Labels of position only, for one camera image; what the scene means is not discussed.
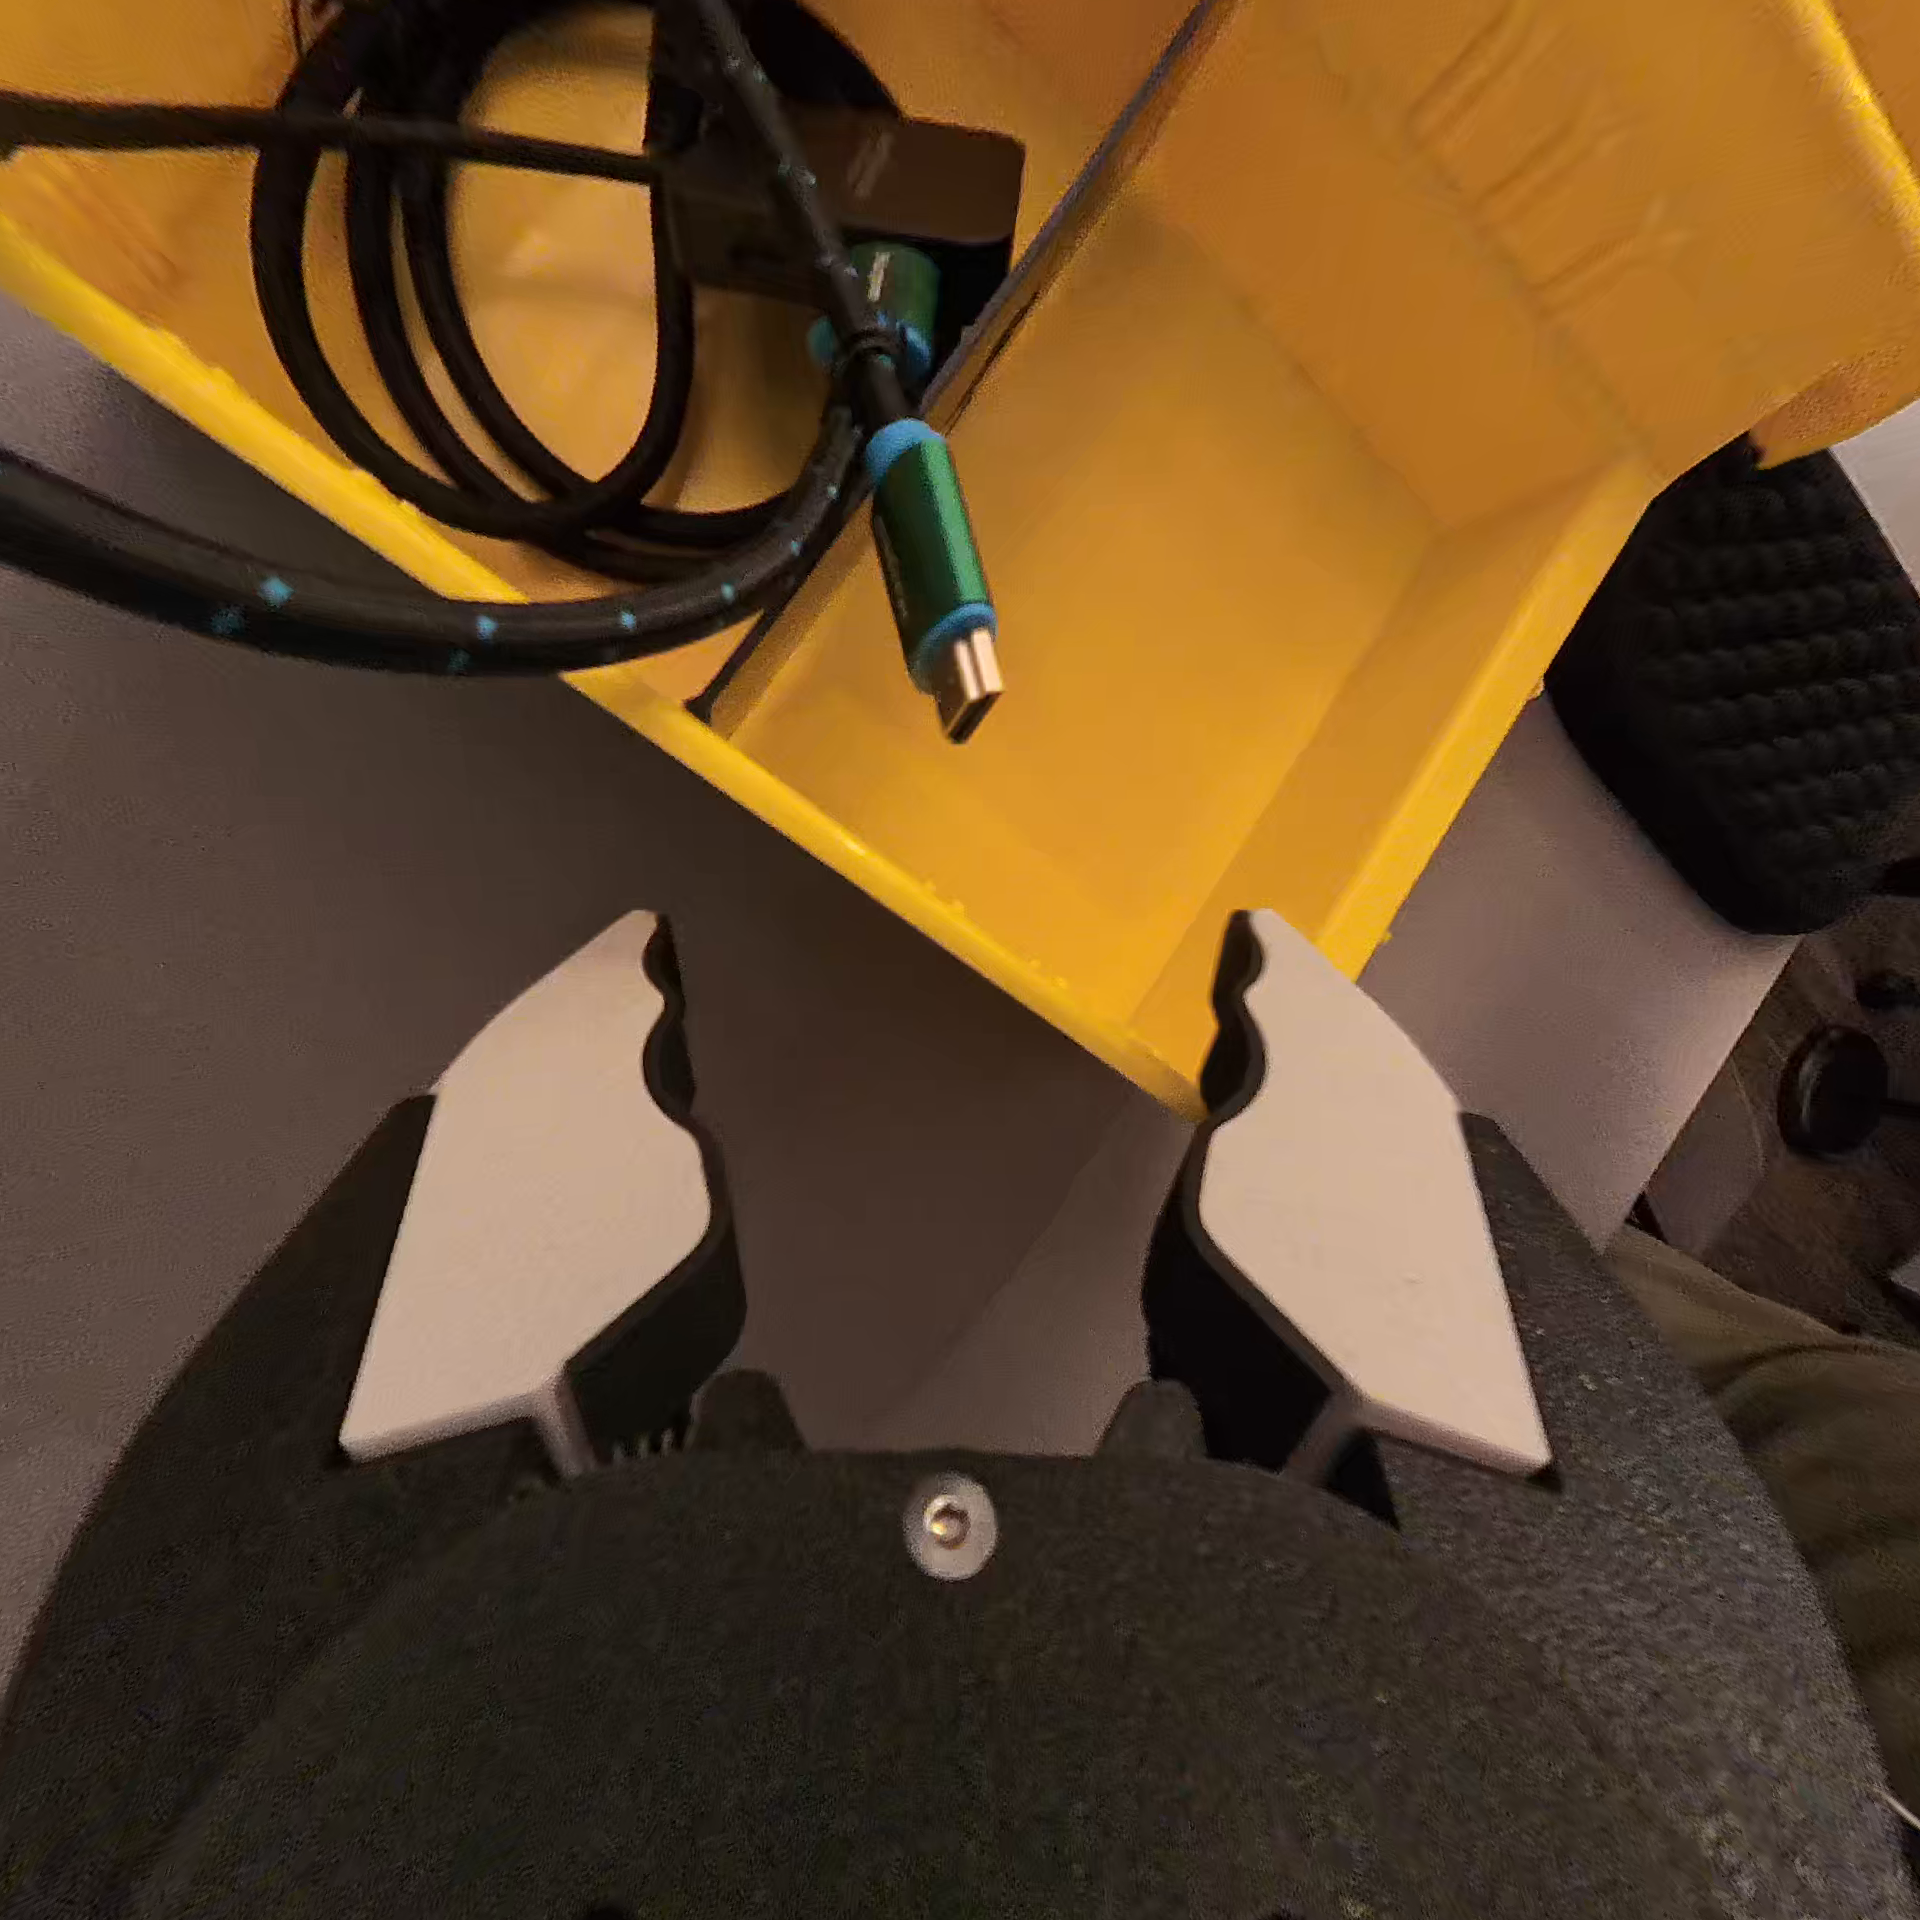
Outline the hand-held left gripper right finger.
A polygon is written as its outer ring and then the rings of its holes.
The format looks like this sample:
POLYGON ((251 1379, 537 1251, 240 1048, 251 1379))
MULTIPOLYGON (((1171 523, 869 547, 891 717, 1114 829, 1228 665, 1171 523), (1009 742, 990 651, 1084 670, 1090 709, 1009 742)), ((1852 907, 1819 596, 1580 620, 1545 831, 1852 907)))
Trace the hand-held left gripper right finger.
POLYGON ((1232 913, 1195 1124, 1144 1265, 1148 1372, 1213 1457, 1340 1486, 1376 1443, 1528 1480, 1552 1443, 1465 1120, 1302 933, 1232 913))

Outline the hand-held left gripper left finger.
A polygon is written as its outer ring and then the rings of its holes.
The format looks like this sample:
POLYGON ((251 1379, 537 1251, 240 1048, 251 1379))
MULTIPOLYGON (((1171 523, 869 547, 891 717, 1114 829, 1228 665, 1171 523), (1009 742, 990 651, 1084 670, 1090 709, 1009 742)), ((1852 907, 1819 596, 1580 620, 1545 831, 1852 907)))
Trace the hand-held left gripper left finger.
POLYGON ((341 1446, 529 1423, 564 1473, 683 1427, 741 1339, 729 1179, 673 931, 636 909, 443 1069, 341 1446))

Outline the yellow plastic bin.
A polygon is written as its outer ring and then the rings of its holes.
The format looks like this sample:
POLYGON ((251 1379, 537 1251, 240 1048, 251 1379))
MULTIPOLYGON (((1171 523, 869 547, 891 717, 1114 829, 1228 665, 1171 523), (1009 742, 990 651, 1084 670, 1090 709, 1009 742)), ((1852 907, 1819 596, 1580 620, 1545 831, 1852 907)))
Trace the yellow plastic bin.
POLYGON ((5 447, 5 568, 562 680, 1176 1110, 1232 913, 1344 974, 1648 502, 1916 398, 1916 5, 5 5, 5 91, 776 159, 5 152, 5 292, 392 563, 5 447), (798 108, 1000 132, 1013 262, 848 246, 798 108))

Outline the black hdmi adapter hub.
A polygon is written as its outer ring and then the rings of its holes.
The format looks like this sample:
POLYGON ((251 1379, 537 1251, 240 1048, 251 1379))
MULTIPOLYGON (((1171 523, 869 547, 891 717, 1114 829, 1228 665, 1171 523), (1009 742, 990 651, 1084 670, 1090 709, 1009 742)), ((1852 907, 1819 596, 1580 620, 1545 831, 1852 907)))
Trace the black hdmi adapter hub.
MULTIPOLYGON (((972 297, 1013 262, 1024 150, 1009 135, 889 112, 798 108, 794 171, 809 171, 851 249, 902 245, 972 297)), ((642 185, 696 284, 824 308, 805 241, 781 223, 777 163, 714 124, 670 150, 609 150, 464 124, 323 108, 83 102, 8 89, 5 152, 397 152, 458 166, 642 185)))

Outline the black mouse pad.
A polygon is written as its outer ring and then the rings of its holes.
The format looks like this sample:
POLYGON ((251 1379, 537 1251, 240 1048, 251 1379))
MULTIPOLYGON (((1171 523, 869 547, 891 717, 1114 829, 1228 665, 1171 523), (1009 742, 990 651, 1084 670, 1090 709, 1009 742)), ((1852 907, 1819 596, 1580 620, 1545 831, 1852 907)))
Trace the black mouse pad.
POLYGON ((1722 921, 1804 937, 1878 884, 1918 787, 1918 604, 1828 449, 1657 493, 1545 673, 1569 742, 1722 921))

